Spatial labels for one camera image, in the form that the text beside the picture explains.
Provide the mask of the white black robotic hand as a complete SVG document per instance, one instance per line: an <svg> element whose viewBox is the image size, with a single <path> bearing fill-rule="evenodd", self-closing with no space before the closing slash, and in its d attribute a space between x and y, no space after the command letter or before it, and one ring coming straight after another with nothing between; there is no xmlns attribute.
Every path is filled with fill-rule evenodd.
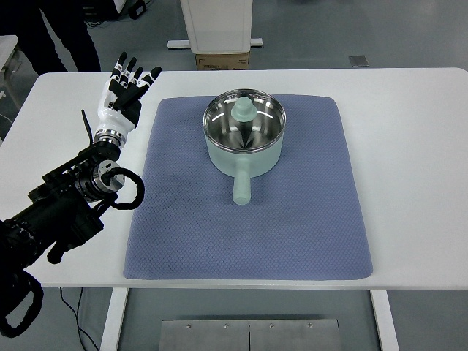
<svg viewBox="0 0 468 351"><path fill-rule="evenodd" d="M94 142L107 141L122 148L128 134L136 129L142 108L140 100L162 72L161 67L154 67L144 75L143 68L137 68L136 63L137 59L128 59L125 52L119 56L99 101Z"/></svg>

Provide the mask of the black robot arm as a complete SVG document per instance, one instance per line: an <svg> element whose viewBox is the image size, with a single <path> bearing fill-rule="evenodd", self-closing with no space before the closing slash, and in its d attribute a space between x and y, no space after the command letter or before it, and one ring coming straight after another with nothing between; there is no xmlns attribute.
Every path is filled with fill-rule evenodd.
<svg viewBox="0 0 468 351"><path fill-rule="evenodd" d="M144 198L140 176L117 164L135 125L102 118L90 144L76 157L43 176L29 192L32 204L1 222L1 334L21 335L37 318L42 285L26 268L42 254L52 264L103 230L109 208L136 209Z"/></svg>

